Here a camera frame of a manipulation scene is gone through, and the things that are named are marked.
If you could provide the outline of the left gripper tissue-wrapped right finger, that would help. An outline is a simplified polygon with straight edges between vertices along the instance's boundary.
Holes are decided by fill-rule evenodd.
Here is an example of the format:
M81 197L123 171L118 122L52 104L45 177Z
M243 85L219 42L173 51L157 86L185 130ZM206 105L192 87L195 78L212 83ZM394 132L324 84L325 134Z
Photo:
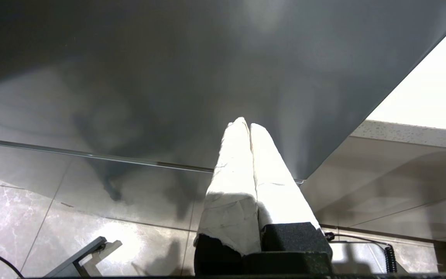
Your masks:
M251 124L250 142L262 250L323 254L331 259L333 251L319 221L267 129Z

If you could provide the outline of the left gripper tissue-wrapped left finger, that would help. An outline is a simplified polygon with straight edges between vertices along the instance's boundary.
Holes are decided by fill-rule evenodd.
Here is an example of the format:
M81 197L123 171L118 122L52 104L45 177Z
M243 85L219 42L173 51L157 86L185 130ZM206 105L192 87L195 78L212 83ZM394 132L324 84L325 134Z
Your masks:
M194 241L196 276L242 274L246 256L261 252L250 131L228 123Z

